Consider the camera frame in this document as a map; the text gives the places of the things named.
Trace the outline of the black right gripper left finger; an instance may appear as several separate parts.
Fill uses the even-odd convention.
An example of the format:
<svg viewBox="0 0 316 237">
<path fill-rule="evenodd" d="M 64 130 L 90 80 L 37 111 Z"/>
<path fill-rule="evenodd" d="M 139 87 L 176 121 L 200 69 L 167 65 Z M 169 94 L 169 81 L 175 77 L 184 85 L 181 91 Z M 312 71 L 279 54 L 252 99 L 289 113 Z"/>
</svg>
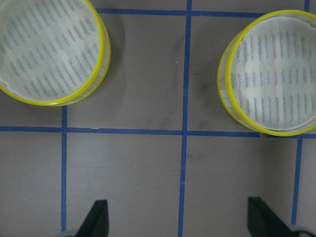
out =
<svg viewBox="0 0 316 237">
<path fill-rule="evenodd" d="M 107 237 L 109 214 L 107 200 L 96 200 L 76 233 L 77 237 Z"/>
</svg>

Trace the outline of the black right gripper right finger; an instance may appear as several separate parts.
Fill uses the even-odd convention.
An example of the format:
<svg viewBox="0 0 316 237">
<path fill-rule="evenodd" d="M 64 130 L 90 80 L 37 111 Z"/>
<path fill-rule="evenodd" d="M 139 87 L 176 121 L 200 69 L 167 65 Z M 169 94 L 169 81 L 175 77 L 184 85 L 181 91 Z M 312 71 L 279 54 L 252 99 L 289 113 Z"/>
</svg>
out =
<svg viewBox="0 0 316 237">
<path fill-rule="evenodd" d="M 252 237 L 295 236 L 260 197 L 248 198 L 247 228 Z"/>
</svg>

